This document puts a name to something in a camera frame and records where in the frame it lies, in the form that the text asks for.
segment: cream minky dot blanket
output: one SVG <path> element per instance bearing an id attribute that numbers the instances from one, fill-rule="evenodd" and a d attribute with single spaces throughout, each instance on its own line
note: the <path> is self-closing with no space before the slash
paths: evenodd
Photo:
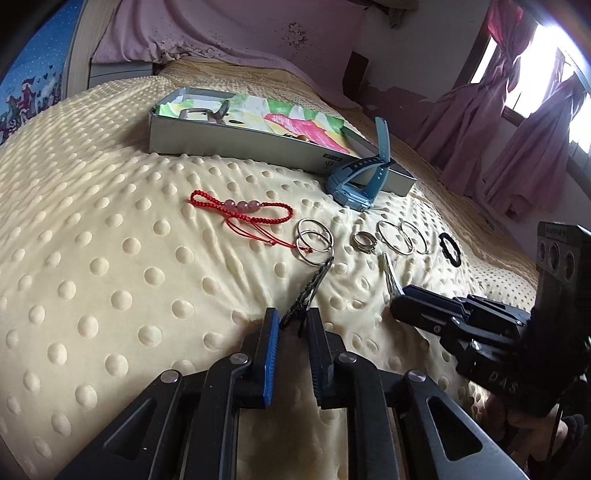
<path id="1" fill-rule="evenodd" d="M 359 214 L 301 171 L 148 153 L 147 112 L 181 81 L 101 85 L 43 112 L 0 148 L 0 434 L 29 477 L 53 478 L 163 370 L 189 375 L 236 351 L 265 308 L 285 312 L 315 272 L 290 249 L 237 236 L 219 214 L 192 207 L 195 189 L 292 205 L 295 220 L 273 227 L 287 241 L 297 219 L 326 224 L 335 264 L 315 300 L 325 328 L 378 368 L 425 370 L 477 415 L 484 392 L 455 373 L 437 338 L 392 318 L 377 256 L 353 249 L 350 237 L 375 232 L 380 219 L 408 220 L 430 253 L 389 251 L 403 284 L 527 308 L 529 263 L 500 257 L 498 241 L 480 226 L 470 233 L 467 214 L 450 213 L 427 183 L 404 198 L 381 193 Z M 443 257 L 442 231 L 458 239 L 461 268 Z M 242 480 L 348 476 L 345 414 L 319 411 L 306 345 L 290 332 L 280 340 L 271 408 L 241 415 L 238 470 Z"/>

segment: silver ring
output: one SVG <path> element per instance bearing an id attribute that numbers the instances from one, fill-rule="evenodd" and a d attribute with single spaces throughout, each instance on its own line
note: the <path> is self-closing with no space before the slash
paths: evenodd
<path id="1" fill-rule="evenodd" d="M 369 243 L 365 244 L 365 243 L 361 242 L 357 238 L 358 236 L 366 238 L 367 240 L 369 240 Z M 378 244 L 378 239 L 369 232 L 355 232 L 353 234 L 353 242 L 357 246 L 358 250 L 360 250 L 364 253 L 367 253 L 367 254 L 372 254 L 372 253 L 375 253 L 375 247 Z"/>
<path id="2" fill-rule="evenodd" d="M 314 248 L 312 245 L 310 245 L 308 242 L 306 242 L 306 240 L 304 239 L 304 235 L 307 235 L 310 232 L 314 232 L 316 233 L 318 236 L 321 236 L 322 239 L 326 242 L 326 245 L 328 245 L 327 248 L 325 248 L 324 250 L 318 250 L 317 248 Z M 330 243 L 330 238 L 326 238 L 321 232 L 317 231 L 317 230 L 304 230 L 302 233 L 298 232 L 298 236 L 297 238 L 299 240 L 302 241 L 302 243 L 307 246 L 308 248 L 310 248 L 311 250 L 313 250 L 314 252 L 318 252 L 321 254 L 324 254 L 326 252 L 330 252 L 330 249 L 333 247 L 333 245 Z"/>
<path id="3" fill-rule="evenodd" d="M 400 222 L 400 229 L 401 229 L 401 230 L 404 230 L 404 229 L 402 228 L 402 226 L 403 226 L 404 224 L 408 225 L 408 226 L 409 226 L 411 229 L 413 229 L 415 232 L 417 232 L 417 233 L 418 233 L 418 235 L 421 237 L 421 240 L 422 240 L 422 241 L 423 241 L 423 243 L 425 244 L 425 251 L 424 251 L 424 252 L 420 252 L 420 251 L 418 251 L 418 250 L 417 250 L 417 253 L 418 253 L 419 255 L 427 255 L 427 250 L 428 250 L 428 248 L 429 248 L 429 247 L 428 247 L 428 245 L 427 245 L 427 241 L 425 240 L 425 237 L 423 237 L 423 234 L 421 233 L 421 231 L 418 229 L 418 227 L 417 227 L 416 225 L 413 225 L 412 223 L 410 223 L 410 222 L 407 222 L 406 220 L 403 220 L 402 222 Z"/>
<path id="4" fill-rule="evenodd" d="M 386 237 L 384 235 L 384 233 L 382 232 L 382 228 L 381 228 L 381 224 L 382 223 L 386 223 L 387 225 L 391 225 L 394 228 L 398 229 L 398 231 L 402 234 L 402 236 L 404 237 L 404 242 L 407 244 L 407 247 L 409 248 L 408 252 L 403 252 L 400 249 L 398 249 L 397 247 L 393 246 L 390 242 L 388 242 L 388 240 L 386 240 Z M 411 253 L 413 253 L 414 251 L 414 245 L 412 240 L 408 237 L 408 235 L 404 232 L 404 230 L 402 230 L 402 227 L 399 227 L 398 225 L 392 223 L 392 222 L 388 222 L 387 220 L 380 220 L 378 222 L 378 233 L 382 236 L 382 240 L 384 240 L 384 243 L 386 245 L 388 245 L 392 250 L 394 250 L 397 254 L 399 255 L 410 255 Z"/>
<path id="5" fill-rule="evenodd" d="M 322 230 L 324 230 L 326 233 L 328 233 L 329 236 L 329 241 L 330 241 L 330 246 L 333 247 L 335 245 L 335 238 L 332 235 L 332 232 L 329 230 L 329 228 L 323 224 L 322 222 L 319 222 L 316 219 L 313 218 L 302 218 L 299 222 L 297 222 L 297 226 L 295 227 L 298 233 L 299 237 L 302 237 L 302 231 L 301 231 L 301 224 L 303 222 L 312 222 L 315 223 L 316 225 L 318 225 L 320 228 L 322 228 Z"/>
<path id="6" fill-rule="evenodd" d="M 324 241 L 328 242 L 328 239 L 327 239 L 327 238 L 326 238 L 324 235 L 322 235 L 322 233 L 320 233 L 320 232 L 317 232 L 316 230 L 304 230 L 302 233 L 303 233 L 304 235 L 306 235 L 306 234 L 308 234 L 308 233 L 313 233 L 313 234 L 316 234 L 316 235 L 318 235 L 319 237 L 321 237 L 321 238 L 322 238 L 322 240 L 324 240 Z M 298 243 L 298 241 L 299 241 L 299 240 L 302 240 L 302 241 L 303 241 L 303 239 L 302 239 L 302 237 L 301 237 L 301 236 L 297 236 L 297 237 L 295 238 L 295 242 L 296 242 L 296 243 L 295 243 L 295 248 L 297 249 L 298 253 L 300 254 L 300 257 L 301 257 L 301 259 L 302 259 L 304 262 L 306 262 L 308 265 L 312 265 L 312 266 L 314 266 L 314 267 L 318 267 L 318 266 L 320 266 L 320 265 L 324 265 L 324 263 L 326 263 L 326 260 L 325 260 L 325 261 L 322 261 L 322 262 L 314 262 L 314 261 L 310 260 L 309 258 L 306 258 L 306 256 L 304 255 L 304 252 L 303 252 L 303 251 L 302 251 L 302 249 L 301 249 L 301 246 L 300 246 L 300 244 Z M 333 257 L 333 256 L 334 256 L 333 254 L 334 254 L 334 252 L 335 252 L 335 251 L 334 251 L 334 249 L 333 249 L 333 246 L 332 246 L 332 245 L 330 245 L 330 249 L 329 249 L 329 251 L 330 251 L 330 256 L 331 256 L 331 257 Z"/>

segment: cartoon poster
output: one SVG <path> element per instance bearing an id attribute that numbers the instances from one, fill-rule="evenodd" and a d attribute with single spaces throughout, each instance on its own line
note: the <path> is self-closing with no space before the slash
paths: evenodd
<path id="1" fill-rule="evenodd" d="M 61 100 L 64 65 L 84 0 L 69 0 L 27 43 L 0 84 L 0 144 Z"/>

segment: braided red cord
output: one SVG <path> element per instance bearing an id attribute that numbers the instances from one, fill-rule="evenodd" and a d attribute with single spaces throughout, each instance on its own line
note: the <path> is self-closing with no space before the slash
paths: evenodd
<path id="1" fill-rule="evenodd" d="M 195 200 L 196 196 L 203 197 L 206 200 L 208 200 L 208 202 L 202 202 L 200 200 Z M 281 240 L 280 238 L 277 238 L 276 236 L 271 235 L 269 232 L 264 230 L 259 225 L 260 223 L 262 223 L 263 225 L 279 225 L 280 223 L 285 223 L 288 220 L 290 220 L 294 216 L 294 209 L 286 203 L 261 202 L 259 204 L 260 207 L 284 208 L 285 210 L 287 210 L 287 215 L 285 217 L 281 217 L 281 218 L 251 217 L 249 215 L 237 212 L 235 210 L 229 210 L 228 208 L 224 207 L 223 202 L 221 202 L 217 198 L 212 197 L 210 194 L 208 194 L 207 192 L 204 192 L 202 190 L 195 190 L 191 194 L 191 197 L 189 198 L 189 203 L 191 205 L 193 205 L 194 207 L 211 208 L 213 210 L 217 210 L 218 212 L 226 215 L 226 224 L 228 225 L 228 227 L 230 227 L 231 230 L 233 230 L 238 235 L 244 236 L 246 238 L 252 238 L 254 240 L 259 240 L 259 241 L 266 243 L 268 245 L 280 244 L 280 245 L 283 245 L 284 247 L 296 248 L 296 246 L 294 244 L 285 242 L 285 241 Z M 239 220 L 242 220 L 243 222 L 250 223 L 256 230 L 258 230 L 265 237 L 267 237 L 267 239 L 258 237 L 256 235 L 253 235 L 250 232 L 247 232 L 246 230 L 243 230 L 238 225 L 236 225 L 235 223 L 232 223 L 230 221 L 230 219 L 232 219 L 232 218 L 237 218 Z"/>
<path id="2" fill-rule="evenodd" d="M 209 200 L 209 202 L 201 202 L 199 200 L 195 200 L 196 196 L 203 197 L 206 200 Z M 189 203 L 191 203 L 191 205 L 193 205 L 194 207 L 211 208 L 211 209 L 219 211 L 220 213 L 227 215 L 230 218 L 238 218 L 239 220 L 242 220 L 242 221 L 248 222 L 248 223 L 253 223 L 253 224 L 254 223 L 263 223 L 265 225 L 279 225 L 280 223 L 285 223 L 288 220 L 291 220 L 291 218 L 294 216 L 294 209 L 291 208 L 286 203 L 261 202 L 260 203 L 261 207 L 284 208 L 285 210 L 287 210 L 287 215 L 285 217 L 281 217 L 281 218 L 251 217 L 251 216 L 248 216 L 244 213 L 239 213 L 239 212 L 235 212 L 233 210 L 228 210 L 227 208 L 225 208 L 223 206 L 223 202 L 221 202 L 217 198 L 212 197 L 210 194 L 208 194 L 207 192 L 204 192 L 202 190 L 195 190 L 191 194 L 191 198 L 189 199 Z"/>

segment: black hair tie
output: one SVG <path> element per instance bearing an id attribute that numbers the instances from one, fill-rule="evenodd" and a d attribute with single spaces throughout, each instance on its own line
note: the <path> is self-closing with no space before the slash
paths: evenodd
<path id="1" fill-rule="evenodd" d="M 453 249 L 456 251 L 457 258 L 452 257 L 451 253 L 447 249 L 447 244 L 445 243 L 445 240 L 447 240 L 453 247 Z M 449 263 L 451 263 L 454 267 L 459 268 L 462 264 L 462 254 L 460 253 L 460 247 L 457 246 L 456 241 L 449 235 L 449 233 L 443 232 L 439 235 L 439 245 L 443 250 L 443 256 L 449 260 Z"/>

